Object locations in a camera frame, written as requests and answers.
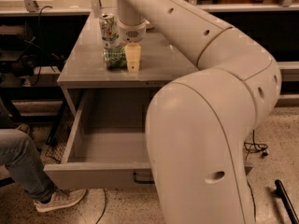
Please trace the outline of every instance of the speckled floor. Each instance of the speckled floor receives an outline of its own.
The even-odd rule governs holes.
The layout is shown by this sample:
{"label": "speckled floor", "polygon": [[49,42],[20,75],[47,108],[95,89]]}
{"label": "speckled floor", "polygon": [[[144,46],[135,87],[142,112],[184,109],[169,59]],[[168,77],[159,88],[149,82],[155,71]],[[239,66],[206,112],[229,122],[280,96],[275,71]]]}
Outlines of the speckled floor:
{"label": "speckled floor", "polygon": [[[276,179],[283,182],[299,212],[299,99],[279,101],[271,115],[255,131],[255,141],[266,143],[269,155],[249,154],[253,169],[248,175],[256,204],[257,224],[291,223],[283,202],[275,194]],[[38,147],[44,145],[50,131],[48,126],[33,127]],[[0,178],[7,176],[0,169]],[[106,189],[107,209],[98,223],[101,224],[164,224],[163,214],[155,188]],[[72,223],[95,224],[105,207],[102,189],[89,189],[83,201],[64,210],[39,214],[17,184],[0,188],[0,223]]]}

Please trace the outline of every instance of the sneaker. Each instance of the sneaker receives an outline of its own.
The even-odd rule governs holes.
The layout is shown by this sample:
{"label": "sneaker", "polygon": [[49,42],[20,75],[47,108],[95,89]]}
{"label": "sneaker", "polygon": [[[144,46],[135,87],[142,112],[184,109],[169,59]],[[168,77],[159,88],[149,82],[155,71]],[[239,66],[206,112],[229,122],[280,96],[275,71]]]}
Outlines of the sneaker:
{"label": "sneaker", "polygon": [[26,134],[29,135],[29,133],[30,133],[30,126],[28,124],[26,124],[26,123],[22,123],[22,124],[20,124],[16,128],[16,130],[22,131],[22,132],[24,132],[24,133],[26,133]]}
{"label": "sneaker", "polygon": [[86,189],[74,190],[69,193],[56,189],[48,203],[43,204],[39,201],[34,201],[34,204],[38,212],[45,213],[77,204],[84,197],[85,192]]}

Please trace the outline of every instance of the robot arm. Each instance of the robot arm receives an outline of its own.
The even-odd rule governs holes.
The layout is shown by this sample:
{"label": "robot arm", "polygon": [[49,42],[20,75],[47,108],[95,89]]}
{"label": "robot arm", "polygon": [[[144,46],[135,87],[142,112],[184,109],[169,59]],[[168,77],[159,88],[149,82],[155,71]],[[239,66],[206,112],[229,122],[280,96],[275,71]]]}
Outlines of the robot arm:
{"label": "robot arm", "polygon": [[166,85],[149,105],[149,161],[166,223],[255,223],[242,150],[278,100],[275,59],[183,0],[122,1],[202,70]]}

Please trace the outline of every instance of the drawer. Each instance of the drawer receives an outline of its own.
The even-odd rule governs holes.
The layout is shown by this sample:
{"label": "drawer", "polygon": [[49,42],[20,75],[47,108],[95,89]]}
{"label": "drawer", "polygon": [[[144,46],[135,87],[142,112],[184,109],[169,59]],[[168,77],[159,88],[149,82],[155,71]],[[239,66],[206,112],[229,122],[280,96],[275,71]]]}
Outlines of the drawer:
{"label": "drawer", "polygon": [[83,92],[61,164],[45,172],[60,189],[152,185],[145,117],[158,88]]}

